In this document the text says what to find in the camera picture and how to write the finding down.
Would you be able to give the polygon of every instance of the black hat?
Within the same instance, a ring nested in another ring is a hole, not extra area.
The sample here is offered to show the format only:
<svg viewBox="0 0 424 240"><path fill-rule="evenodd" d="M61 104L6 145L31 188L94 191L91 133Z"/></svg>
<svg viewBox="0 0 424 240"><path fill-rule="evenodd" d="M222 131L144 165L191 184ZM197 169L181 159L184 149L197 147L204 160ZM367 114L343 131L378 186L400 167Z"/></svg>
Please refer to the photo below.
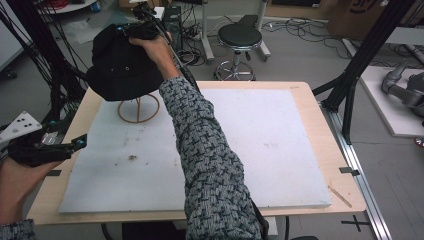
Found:
<svg viewBox="0 0 424 240"><path fill-rule="evenodd" d="M93 40L88 85L106 101L131 100L157 90L163 77L156 64L116 28L109 25Z"/></svg>

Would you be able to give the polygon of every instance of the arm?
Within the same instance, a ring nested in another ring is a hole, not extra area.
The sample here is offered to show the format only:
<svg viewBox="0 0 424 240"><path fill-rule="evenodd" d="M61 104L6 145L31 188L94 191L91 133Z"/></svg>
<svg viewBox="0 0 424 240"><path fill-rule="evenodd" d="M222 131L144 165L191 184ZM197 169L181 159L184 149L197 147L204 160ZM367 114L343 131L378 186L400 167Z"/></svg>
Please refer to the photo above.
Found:
<svg viewBox="0 0 424 240"><path fill-rule="evenodd" d="M168 79L159 90L173 119L186 179L187 238L261 239L243 165L228 146L213 105L179 76L161 37L130 41L144 47Z"/></svg>
<svg viewBox="0 0 424 240"><path fill-rule="evenodd" d="M23 166L6 157L0 164L0 236L5 239L36 239L33 221L23 220L26 197L46 174L60 162L35 168Z"/></svg>

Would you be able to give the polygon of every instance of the patterned sleeve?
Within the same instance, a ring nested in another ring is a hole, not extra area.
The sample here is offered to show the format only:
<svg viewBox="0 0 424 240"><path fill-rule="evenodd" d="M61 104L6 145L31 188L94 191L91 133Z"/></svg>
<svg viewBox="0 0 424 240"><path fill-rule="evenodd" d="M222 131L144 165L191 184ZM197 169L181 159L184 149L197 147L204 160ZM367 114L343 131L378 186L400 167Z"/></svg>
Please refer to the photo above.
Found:
<svg viewBox="0 0 424 240"><path fill-rule="evenodd" d="M37 240L33 227L32 220L0 225L0 240Z"/></svg>
<svg viewBox="0 0 424 240"><path fill-rule="evenodd" d="M261 239L243 165L212 103L183 77L165 81L159 90L173 119L185 175L187 239Z"/></svg>

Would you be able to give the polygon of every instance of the wooden table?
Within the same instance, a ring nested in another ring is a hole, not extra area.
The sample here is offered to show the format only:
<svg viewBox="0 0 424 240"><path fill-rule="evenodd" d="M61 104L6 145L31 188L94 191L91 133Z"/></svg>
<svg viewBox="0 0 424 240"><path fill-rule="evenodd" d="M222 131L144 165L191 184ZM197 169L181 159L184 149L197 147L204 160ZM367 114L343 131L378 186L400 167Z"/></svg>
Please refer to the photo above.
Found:
<svg viewBox="0 0 424 240"><path fill-rule="evenodd" d="M201 89L285 89L290 90L305 130L322 171L332 205L325 208L267 208L261 209L264 216L346 213L365 211L365 201L351 174L340 172L347 167L342 153L327 125L311 89L304 82L232 82L198 81ZM89 89L66 134L64 143L88 132L99 109L102 98ZM72 167L79 152L56 169L57 177L47 177L29 211L28 218L36 224L104 223L126 221L181 220L183 211L113 212L113 213L59 213Z"/></svg>

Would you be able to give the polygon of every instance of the gray floor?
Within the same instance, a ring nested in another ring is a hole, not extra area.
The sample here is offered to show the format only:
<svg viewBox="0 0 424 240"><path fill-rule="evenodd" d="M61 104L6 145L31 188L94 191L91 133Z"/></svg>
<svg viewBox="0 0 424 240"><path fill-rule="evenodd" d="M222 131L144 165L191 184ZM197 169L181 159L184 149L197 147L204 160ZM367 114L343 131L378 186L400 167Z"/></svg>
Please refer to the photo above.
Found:
<svg viewBox="0 0 424 240"><path fill-rule="evenodd" d="M104 7L101 13L93 14L88 9L78 13L61 15L64 24L86 20L91 27L104 27L110 22L122 22L123 14L114 5ZM224 19L211 20L214 26ZM307 42L286 30L263 31L263 39L271 51L271 58L263 62L258 54L251 54L249 63L255 70L258 81L305 81L313 89L339 76L349 64L348 59L340 58L334 48L323 42ZM216 56L210 65L190 67L197 80L212 80L215 67L232 57L225 49L217 46L210 38ZM327 41L337 46L341 55L347 56L340 42ZM72 43L75 51L91 65L92 44ZM401 62L405 57L398 56L388 48L380 51L379 61ZM0 124L12 121L26 110L41 120L49 110L48 88L29 58L19 57L11 65L18 73L16 79L1 78L0 81ZM327 93L317 96L325 99ZM387 223L393 239L414 240L424 237L424 150L414 145L412 138L392 137L376 111L363 86L358 84L352 119L351 137L356 154L360 159L365 175L371 186L378 206ZM27 208L31 205L31 196ZM366 213L355 215L362 223L368 222ZM290 237L314 235L319 239L375 239L369 225L342 224L354 221L352 214L326 214L290 217ZM284 217L277 218L279 236L284 239ZM119 223L108 224L114 239L120 239ZM104 239L97 224L37 226L40 239Z"/></svg>

